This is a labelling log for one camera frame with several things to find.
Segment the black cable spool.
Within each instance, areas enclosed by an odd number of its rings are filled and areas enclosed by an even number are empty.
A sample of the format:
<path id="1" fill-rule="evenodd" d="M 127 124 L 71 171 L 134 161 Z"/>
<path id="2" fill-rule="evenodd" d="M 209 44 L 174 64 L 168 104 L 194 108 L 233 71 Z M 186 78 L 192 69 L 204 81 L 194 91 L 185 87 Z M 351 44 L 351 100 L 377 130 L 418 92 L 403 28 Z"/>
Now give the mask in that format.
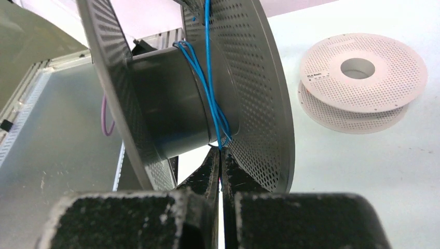
<path id="1" fill-rule="evenodd" d="M 231 137 L 238 165 L 288 192 L 295 165 L 292 110 L 260 1 L 180 1 L 188 46 L 133 55 L 110 1 L 78 1 L 93 64 L 136 181 L 176 186 L 170 159 Z"/>

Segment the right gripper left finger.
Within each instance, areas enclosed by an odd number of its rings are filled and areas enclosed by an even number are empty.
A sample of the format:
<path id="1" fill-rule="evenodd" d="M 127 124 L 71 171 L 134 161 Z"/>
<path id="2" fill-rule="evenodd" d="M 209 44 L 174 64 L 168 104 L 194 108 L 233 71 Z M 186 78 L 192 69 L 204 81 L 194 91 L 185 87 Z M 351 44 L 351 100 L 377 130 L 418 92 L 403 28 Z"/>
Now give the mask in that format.
<path id="1" fill-rule="evenodd" d="M 78 192 L 53 207 L 38 248 L 217 248 L 220 152 L 167 191 Z"/>

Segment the white cable spool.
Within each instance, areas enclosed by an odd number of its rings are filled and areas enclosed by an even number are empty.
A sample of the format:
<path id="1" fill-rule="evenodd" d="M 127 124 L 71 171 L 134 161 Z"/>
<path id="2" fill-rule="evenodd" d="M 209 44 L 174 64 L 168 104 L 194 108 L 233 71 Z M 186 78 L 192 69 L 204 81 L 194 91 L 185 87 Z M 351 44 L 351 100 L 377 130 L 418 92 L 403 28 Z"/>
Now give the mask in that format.
<path id="1" fill-rule="evenodd" d="M 424 91 L 428 71 L 408 45 L 350 33 L 313 45 L 300 62 L 298 99 L 320 125 L 348 134 L 388 129 Z"/>

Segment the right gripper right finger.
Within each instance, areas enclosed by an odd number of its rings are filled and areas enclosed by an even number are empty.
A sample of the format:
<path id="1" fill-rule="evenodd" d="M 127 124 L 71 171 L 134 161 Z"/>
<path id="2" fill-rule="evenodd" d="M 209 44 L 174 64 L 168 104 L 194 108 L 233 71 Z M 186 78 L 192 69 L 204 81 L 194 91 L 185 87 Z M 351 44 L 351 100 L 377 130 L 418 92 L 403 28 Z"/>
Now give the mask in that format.
<path id="1" fill-rule="evenodd" d="M 373 206 L 353 193 L 273 193 L 222 150 L 226 248 L 390 248 Z"/>

